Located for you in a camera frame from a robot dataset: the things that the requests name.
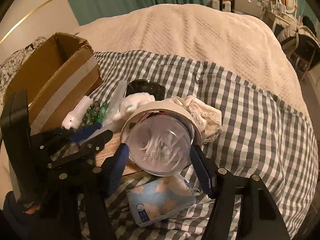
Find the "white plastic bottle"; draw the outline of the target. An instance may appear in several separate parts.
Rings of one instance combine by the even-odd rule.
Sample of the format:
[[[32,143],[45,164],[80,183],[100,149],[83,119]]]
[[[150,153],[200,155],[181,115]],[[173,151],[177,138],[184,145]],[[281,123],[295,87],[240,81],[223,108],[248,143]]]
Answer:
[[[62,127],[65,129],[78,129],[82,123],[85,113],[92,104],[93,100],[85,95],[74,109],[66,115],[62,122]]]

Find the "white lace cloth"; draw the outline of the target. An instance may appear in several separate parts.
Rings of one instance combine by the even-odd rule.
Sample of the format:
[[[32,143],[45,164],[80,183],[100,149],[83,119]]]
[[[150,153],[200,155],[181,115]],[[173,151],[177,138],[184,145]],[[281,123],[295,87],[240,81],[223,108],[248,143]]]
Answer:
[[[172,97],[169,101],[182,106],[189,112],[201,133],[204,144],[213,142],[222,132],[222,112],[220,110],[192,95],[184,98]]]

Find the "clear cotton swab jar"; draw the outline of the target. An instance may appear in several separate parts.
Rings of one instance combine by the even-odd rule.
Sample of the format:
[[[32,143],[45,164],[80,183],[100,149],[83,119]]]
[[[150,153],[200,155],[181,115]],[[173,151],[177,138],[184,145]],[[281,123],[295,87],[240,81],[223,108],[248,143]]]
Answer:
[[[126,139],[131,161],[159,177],[175,175],[190,165],[191,142],[184,124],[163,114],[135,124]]]

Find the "green snack packet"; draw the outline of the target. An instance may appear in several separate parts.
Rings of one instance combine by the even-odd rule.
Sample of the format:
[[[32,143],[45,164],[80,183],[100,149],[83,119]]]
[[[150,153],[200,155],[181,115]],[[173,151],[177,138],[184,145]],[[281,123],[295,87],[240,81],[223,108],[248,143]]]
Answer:
[[[100,109],[99,109],[99,112],[98,112],[98,115],[97,115],[97,118],[96,118],[96,121],[100,124],[102,124],[106,118],[106,111],[108,109],[108,102],[105,101],[101,106],[100,106]]]

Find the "brown printed paper box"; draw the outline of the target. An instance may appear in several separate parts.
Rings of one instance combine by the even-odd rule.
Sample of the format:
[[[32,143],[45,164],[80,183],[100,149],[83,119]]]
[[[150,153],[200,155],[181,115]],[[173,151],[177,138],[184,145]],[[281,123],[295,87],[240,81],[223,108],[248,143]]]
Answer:
[[[104,149],[95,156],[96,165],[101,166],[106,158],[112,157],[115,154],[119,145],[120,145],[120,132],[115,133],[112,139],[105,144]],[[140,171],[142,171],[142,169],[129,160],[127,162],[127,165],[124,168],[123,176],[134,174]]]

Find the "blue cloud tissue pack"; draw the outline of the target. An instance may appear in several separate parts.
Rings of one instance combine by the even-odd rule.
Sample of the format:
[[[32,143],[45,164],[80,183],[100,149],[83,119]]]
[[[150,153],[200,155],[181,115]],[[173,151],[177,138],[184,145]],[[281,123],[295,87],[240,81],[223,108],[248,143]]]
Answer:
[[[172,217],[196,203],[193,189],[179,174],[134,187],[126,194],[131,215],[140,227]]]

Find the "clear plastic bag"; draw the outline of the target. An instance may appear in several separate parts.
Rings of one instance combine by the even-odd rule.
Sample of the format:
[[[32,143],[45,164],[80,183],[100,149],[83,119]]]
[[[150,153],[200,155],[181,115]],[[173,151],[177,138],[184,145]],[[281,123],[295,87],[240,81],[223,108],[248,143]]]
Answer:
[[[120,104],[126,93],[127,82],[120,80],[117,83],[117,87],[111,94],[110,100],[108,101],[108,107],[105,112],[104,120],[102,125],[106,126],[112,122],[112,118],[119,112]]]

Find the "white plush toy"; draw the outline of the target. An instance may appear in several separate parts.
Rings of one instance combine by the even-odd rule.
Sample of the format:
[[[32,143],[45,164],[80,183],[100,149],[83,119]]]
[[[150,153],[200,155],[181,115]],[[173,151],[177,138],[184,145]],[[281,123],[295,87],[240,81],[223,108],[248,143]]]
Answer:
[[[113,121],[126,121],[140,106],[154,102],[155,97],[147,92],[135,93],[123,98],[119,111],[112,117]]]

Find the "grey checkered cloth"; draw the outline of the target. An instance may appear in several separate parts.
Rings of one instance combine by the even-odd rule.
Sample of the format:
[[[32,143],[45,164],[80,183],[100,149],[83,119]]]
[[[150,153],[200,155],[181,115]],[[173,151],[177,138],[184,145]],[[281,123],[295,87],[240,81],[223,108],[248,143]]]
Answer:
[[[315,195],[318,148],[311,121],[277,95],[215,63],[147,51],[95,52],[103,84],[90,97],[105,101],[121,80],[143,79],[165,87],[165,98],[193,95],[222,112],[222,132],[204,146],[208,158],[232,174],[258,174],[293,239]],[[151,176],[124,182],[106,201],[118,239],[200,239],[214,200],[202,194],[196,204],[172,218],[139,228],[126,191]]]

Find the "brown cardboard box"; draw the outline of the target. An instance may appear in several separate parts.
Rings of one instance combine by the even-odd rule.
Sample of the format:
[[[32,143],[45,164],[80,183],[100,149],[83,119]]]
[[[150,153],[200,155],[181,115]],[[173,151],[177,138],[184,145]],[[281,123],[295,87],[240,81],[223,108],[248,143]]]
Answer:
[[[55,33],[28,57],[9,82],[4,98],[27,91],[31,134],[60,127],[78,102],[102,84],[89,42]]]

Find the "beige tape roll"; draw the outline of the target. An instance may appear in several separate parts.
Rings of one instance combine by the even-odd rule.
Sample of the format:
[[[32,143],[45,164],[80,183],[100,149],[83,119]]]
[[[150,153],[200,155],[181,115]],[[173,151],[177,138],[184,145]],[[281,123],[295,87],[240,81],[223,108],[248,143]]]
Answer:
[[[131,132],[129,126],[131,124],[136,124],[146,114],[158,112],[173,113],[182,118],[182,120],[186,121],[187,124],[192,127],[194,132],[193,143],[202,147],[202,135],[191,114],[184,107],[170,102],[169,100],[150,102],[135,110],[125,122],[121,130],[120,142],[125,142],[129,137]]]

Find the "black cup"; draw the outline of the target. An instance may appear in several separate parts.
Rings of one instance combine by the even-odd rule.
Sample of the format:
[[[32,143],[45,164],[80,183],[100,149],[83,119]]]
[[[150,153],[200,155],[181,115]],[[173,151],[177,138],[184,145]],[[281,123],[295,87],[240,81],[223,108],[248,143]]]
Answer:
[[[164,100],[165,87],[151,80],[138,79],[127,85],[125,96],[146,92],[155,97],[156,101]]]

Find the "cream textured blanket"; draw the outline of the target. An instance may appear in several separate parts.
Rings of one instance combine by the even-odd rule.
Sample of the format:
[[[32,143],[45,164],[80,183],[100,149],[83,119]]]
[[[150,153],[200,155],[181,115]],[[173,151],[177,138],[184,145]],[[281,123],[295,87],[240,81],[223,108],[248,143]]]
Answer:
[[[272,30],[248,15],[159,4],[77,27],[95,51],[145,50],[216,63],[309,115],[298,77]]]

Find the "dark chair with clothes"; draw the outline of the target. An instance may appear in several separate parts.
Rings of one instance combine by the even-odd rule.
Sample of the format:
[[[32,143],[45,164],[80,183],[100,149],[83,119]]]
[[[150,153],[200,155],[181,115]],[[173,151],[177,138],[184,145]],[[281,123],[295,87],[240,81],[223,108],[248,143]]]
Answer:
[[[313,22],[308,16],[294,22],[277,36],[283,52],[303,80],[307,72],[319,65],[319,40]]]

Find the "grey cabinet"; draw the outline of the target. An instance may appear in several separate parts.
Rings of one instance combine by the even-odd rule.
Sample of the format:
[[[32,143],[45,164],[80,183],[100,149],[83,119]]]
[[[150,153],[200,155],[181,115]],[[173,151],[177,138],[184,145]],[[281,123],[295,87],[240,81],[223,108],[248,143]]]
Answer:
[[[264,11],[263,0],[233,0],[233,11],[237,14],[251,15],[260,18]]]

